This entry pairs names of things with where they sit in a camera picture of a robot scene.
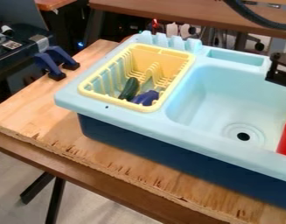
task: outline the wooden surface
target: wooden surface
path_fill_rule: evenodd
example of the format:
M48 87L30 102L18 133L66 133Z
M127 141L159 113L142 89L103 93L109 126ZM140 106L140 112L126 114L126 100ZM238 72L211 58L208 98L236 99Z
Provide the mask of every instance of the wooden surface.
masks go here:
M42 77L2 103L0 151L167 223L286 224L280 208L81 134L76 114L55 106L53 95L115 46L97 41L75 56L81 68L66 79Z
M77 0L35 0L41 11L53 11Z
M286 31L272 30L254 24L238 15L222 1L215 0L89 0L90 6L103 11L146 18L213 26L238 32L250 32L286 39ZM249 6L258 14L286 23L286 10Z

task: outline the gray floor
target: gray floor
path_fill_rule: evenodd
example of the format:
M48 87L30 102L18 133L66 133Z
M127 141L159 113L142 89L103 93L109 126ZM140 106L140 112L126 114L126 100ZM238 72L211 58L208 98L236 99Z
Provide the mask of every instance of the gray floor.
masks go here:
M49 184L29 205L19 201L19 194L42 171L0 153L0 224L44 224L52 192ZM58 224L158 224L76 185L67 183Z

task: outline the cable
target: cable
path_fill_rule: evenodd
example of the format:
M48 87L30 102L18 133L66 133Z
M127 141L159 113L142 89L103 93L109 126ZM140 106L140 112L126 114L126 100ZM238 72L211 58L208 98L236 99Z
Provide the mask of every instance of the cable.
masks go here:
M250 10L241 0L224 0L224 2L230 6L234 11L239 13L241 16L244 18L268 27L272 29L277 29L277 30L285 30L286 31L286 24L281 24L277 23L271 20L266 19L265 17L262 17L256 13L254 13L252 10Z

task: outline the yellow dish rack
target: yellow dish rack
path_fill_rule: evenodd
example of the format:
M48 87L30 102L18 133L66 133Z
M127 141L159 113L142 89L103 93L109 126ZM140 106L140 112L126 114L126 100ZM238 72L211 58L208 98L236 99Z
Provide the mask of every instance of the yellow dish rack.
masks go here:
M194 59L195 56L188 52L154 45L130 44L88 76L78 86L78 90L82 95L103 102L140 112L153 112L161 107ZM156 90L159 99L153 101L151 106L118 99L131 77L137 78L140 83L138 94Z

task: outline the light blue toy sink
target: light blue toy sink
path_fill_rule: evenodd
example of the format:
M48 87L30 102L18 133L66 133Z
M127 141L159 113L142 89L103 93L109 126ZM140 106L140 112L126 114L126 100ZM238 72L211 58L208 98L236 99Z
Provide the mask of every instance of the light blue toy sink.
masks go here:
M134 42L196 55L159 110L137 112L78 93L84 79ZM265 81L270 63L265 56L202 46L196 39L151 36L145 31L61 89L55 101L85 117L177 146L177 151L193 151L286 182L286 156L276 153L286 123L286 87Z
M223 141L275 151L286 122L286 89L265 81L264 73L206 63L179 86L167 117Z

